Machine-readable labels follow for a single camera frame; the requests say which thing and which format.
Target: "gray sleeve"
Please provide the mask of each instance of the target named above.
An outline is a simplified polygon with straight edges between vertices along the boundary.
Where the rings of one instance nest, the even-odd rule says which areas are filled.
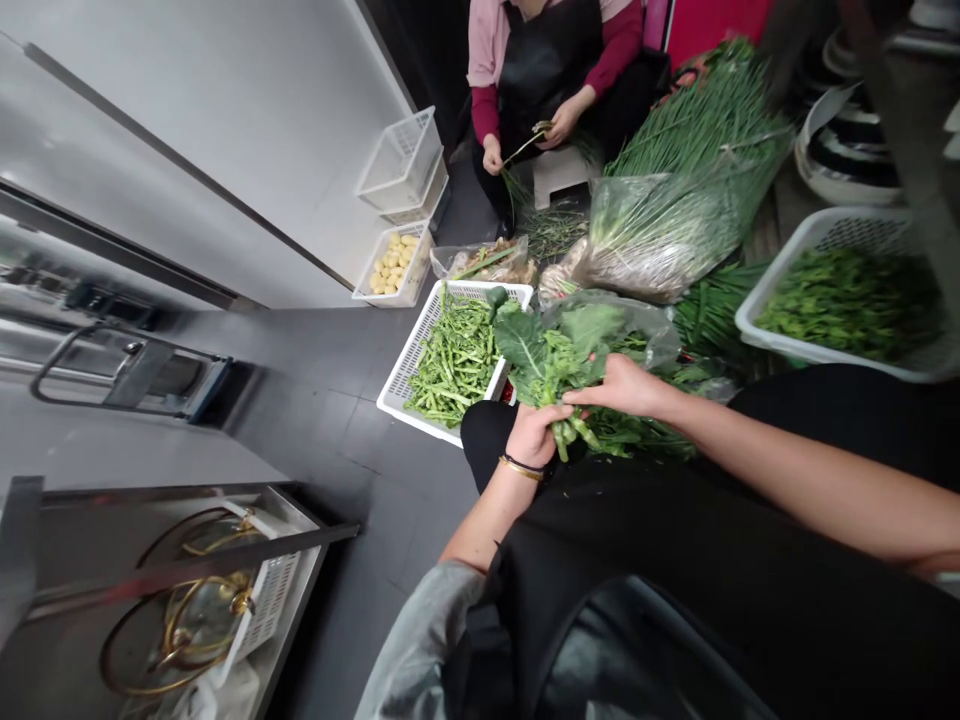
[[[485,576],[456,560],[431,569],[407,599],[377,658],[355,720],[441,720],[440,668]]]

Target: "plastic bag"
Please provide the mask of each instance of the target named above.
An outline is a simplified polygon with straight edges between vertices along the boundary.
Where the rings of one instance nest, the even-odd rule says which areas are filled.
[[[471,267],[483,263],[497,253],[516,250],[502,260],[487,265],[476,273],[461,278]],[[482,282],[505,282],[530,285],[536,277],[536,263],[527,257],[527,236],[514,241],[497,240],[492,243],[477,243],[459,247],[434,247],[430,250],[430,265],[433,274],[440,280],[477,280]]]
[[[666,363],[674,362],[680,354],[680,334],[660,308],[639,300],[622,298],[606,290],[582,290],[573,295],[558,299],[542,316],[545,328],[556,328],[560,324],[560,315],[583,305],[614,305],[624,309],[626,316],[626,334],[639,332],[647,339],[644,349],[643,367],[653,370]]]
[[[546,310],[560,298],[582,289],[580,283],[573,279],[573,273],[583,260],[588,247],[589,240],[585,237],[580,238],[560,262],[549,265],[540,273],[538,296],[541,309]]]
[[[749,236],[782,157],[754,163],[737,152],[766,142],[788,147],[789,131],[724,147],[691,174],[594,180],[590,249],[574,280],[650,302],[679,300]]]

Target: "gray floor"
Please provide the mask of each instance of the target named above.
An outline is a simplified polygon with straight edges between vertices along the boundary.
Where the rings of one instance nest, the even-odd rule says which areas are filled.
[[[491,239],[493,212],[468,162],[451,167],[451,187],[437,242]],[[363,535],[320,577],[326,602],[315,603],[311,612],[320,617],[305,622],[278,716],[353,716],[397,613],[476,500],[461,450],[376,407],[418,314],[419,307],[203,313],[176,328],[186,345],[263,369],[231,434],[309,483],[338,514],[365,522]]]

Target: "white stool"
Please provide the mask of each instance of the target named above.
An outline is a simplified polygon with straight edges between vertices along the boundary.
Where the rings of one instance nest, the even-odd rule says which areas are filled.
[[[533,163],[533,205],[537,210],[550,207],[550,195],[592,178],[600,177],[603,168],[588,162],[573,145],[548,150]]]

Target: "basket of potatoes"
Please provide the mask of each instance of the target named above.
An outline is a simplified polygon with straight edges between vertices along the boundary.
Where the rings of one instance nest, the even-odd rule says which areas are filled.
[[[427,221],[383,233],[353,298],[379,307],[413,307],[432,247]]]

